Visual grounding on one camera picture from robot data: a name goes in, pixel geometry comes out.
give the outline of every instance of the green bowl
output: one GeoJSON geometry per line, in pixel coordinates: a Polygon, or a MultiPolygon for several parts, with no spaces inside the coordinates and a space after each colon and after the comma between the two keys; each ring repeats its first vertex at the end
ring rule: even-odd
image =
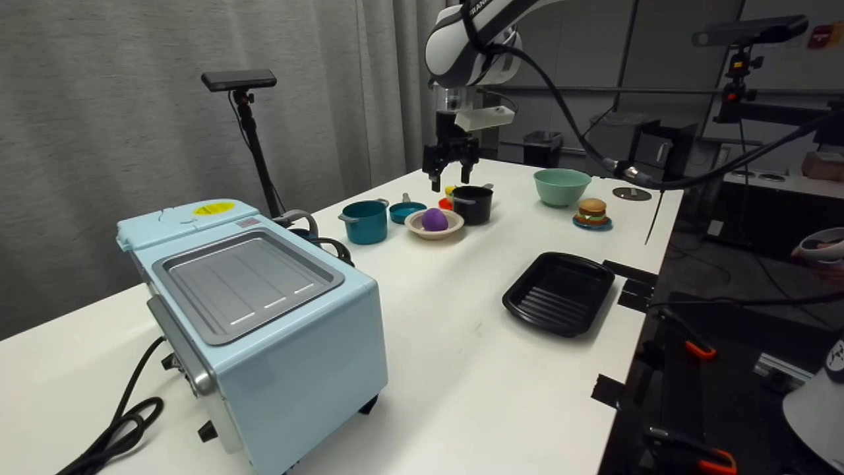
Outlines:
{"type": "Polygon", "coordinates": [[[552,208],[575,206],[589,185],[577,170],[543,170],[534,175],[538,199],[552,208]]]}

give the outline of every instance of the toaster oven foot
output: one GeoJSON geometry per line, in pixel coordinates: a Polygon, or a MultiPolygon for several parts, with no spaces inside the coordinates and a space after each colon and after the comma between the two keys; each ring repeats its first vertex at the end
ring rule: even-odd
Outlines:
{"type": "Polygon", "coordinates": [[[377,397],[370,398],[370,402],[360,409],[360,415],[370,415],[376,404],[377,404],[377,397]]]}

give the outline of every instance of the plate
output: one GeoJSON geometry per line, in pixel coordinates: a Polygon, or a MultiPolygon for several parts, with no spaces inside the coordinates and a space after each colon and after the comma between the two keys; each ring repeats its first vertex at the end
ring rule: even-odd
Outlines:
{"type": "Polygon", "coordinates": [[[613,195],[621,200],[649,200],[653,199],[653,192],[647,192],[641,189],[616,189],[613,195]]]}
{"type": "Polygon", "coordinates": [[[409,233],[420,236],[420,237],[428,237],[428,241],[440,241],[440,237],[449,237],[449,236],[457,236],[460,231],[465,231],[465,219],[461,219],[460,214],[449,212],[449,208],[440,208],[440,212],[447,214],[447,219],[449,219],[449,228],[447,228],[447,231],[424,231],[424,228],[422,228],[422,214],[424,214],[424,212],[428,212],[428,208],[406,216],[406,219],[403,219],[403,228],[406,228],[409,233]]]}

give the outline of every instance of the red object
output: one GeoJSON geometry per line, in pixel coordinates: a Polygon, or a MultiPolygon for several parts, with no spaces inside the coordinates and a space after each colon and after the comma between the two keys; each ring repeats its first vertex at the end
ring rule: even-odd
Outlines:
{"type": "Polygon", "coordinates": [[[699,346],[693,342],[683,342],[683,346],[687,346],[687,355],[691,355],[699,361],[713,361],[717,357],[717,349],[713,349],[713,346],[704,349],[704,346],[699,346]]]}
{"type": "Polygon", "coordinates": [[[449,200],[449,199],[440,199],[438,206],[455,212],[455,200],[449,200]]]}
{"type": "Polygon", "coordinates": [[[713,455],[717,455],[721,460],[699,460],[696,463],[696,472],[701,475],[738,475],[738,464],[737,458],[732,452],[722,448],[713,448],[713,455]]]}
{"type": "Polygon", "coordinates": [[[837,28],[834,25],[821,25],[809,35],[809,50],[824,50],[834,42],[837,28]]]}

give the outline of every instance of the teal cup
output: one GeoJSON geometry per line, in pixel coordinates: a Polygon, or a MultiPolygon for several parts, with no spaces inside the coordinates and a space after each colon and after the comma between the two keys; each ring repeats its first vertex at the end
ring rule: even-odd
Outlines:
{"type": "Polygon", "coordinates": [[[345,236],[356,245],[376,245],[389,241],[389,204],[356,200],[344,208],[345,236]]]}
{"type": "Polygon", "coordinates": [[[538,199],[552,208],[575,206],[591,182],[591,178],[577,170],[543,170],[536,173],[534,181],[538,199]]]}

